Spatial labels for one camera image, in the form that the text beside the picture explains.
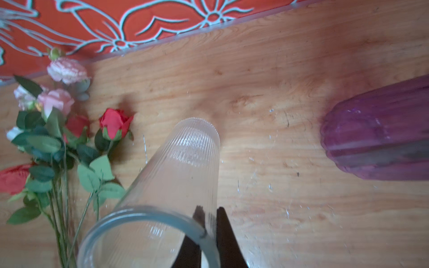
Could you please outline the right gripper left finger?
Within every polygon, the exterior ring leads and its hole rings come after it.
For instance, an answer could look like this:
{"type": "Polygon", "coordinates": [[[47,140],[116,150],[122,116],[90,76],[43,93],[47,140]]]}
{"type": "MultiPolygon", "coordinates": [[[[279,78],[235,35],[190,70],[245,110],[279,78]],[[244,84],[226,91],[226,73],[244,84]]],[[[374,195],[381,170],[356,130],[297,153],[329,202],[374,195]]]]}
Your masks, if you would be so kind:
{"type": "MultiPolygon", "coordinates": [[[[203,207],[198,205],[192,218],[203,228],[205,228],[205,212],[203,207]]],[[[172,268],[200,268],[201,267],[201,249],[188,236],[185,236],[178,256],[176,257],[172,268]]]]}

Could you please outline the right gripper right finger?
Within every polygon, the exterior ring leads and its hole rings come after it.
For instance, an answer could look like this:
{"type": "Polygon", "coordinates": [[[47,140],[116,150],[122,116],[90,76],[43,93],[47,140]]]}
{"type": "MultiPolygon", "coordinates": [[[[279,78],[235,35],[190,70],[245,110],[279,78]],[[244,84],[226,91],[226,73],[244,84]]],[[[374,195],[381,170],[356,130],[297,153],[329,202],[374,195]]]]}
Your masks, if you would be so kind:
{"type": "Polygon", "coordinates": [[[248,268],[223,207],[217,209],[216,243],[220,254],[221,268],[248,268]]]}

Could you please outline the clear glass cylinder vase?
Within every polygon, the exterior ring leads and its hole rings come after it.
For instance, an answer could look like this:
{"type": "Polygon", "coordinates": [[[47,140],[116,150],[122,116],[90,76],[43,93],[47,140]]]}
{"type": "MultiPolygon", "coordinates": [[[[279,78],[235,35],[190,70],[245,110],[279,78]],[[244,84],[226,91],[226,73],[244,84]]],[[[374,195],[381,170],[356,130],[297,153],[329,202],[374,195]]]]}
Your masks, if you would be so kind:
{"type": "Polygon", "coordinates": [[[209,268],[216,246],[220,137],[201,118],[179,122],[114,210],[80,245],[80,268],[170,268],[188,238],[209,268]]]}

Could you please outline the red rose stem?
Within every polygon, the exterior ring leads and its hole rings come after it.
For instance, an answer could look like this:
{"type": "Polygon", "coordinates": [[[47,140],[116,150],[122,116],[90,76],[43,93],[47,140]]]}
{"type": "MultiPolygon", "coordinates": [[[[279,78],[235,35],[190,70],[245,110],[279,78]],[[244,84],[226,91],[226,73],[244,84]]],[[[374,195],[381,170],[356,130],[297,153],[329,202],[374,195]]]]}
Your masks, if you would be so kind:
{"type": "Polygon", "coordinates": [[[123,186],[115,183],[116,177],[112,173],[111,155],[116,146],[126,136],[133,138],[130,125],[134,116],[129,116],[120,109],[108,108],[99,118],[99,130],[94,138],[94,145],[87,145],[89,121],[87,118],[73,117],[68,119],[65,127],[65,141],[74,147],[75,152],[68,152],[75,156],[79,165],[77,174],[80,185],[89,193],[86,206],[80,216],[67,255],[66,268],[77,266],[77,241],[79,232],[87,215],[89,206],[94,205],[96,218],[99,219],[99,208],[107,199],[119,199],[125,193],[123,186]]]}

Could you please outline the purple glass fluted vase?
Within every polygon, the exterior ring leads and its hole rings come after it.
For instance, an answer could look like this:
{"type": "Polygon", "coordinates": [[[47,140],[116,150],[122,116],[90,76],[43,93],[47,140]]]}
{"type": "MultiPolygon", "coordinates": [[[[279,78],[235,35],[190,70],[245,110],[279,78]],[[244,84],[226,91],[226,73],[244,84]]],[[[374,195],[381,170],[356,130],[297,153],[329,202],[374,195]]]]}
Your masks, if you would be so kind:
{"type": "Polygon", "coordinates": [[[365,180],[428,180],[429,77],[338,103],[320,134],[327,157],[345,173],[365,180]]]}

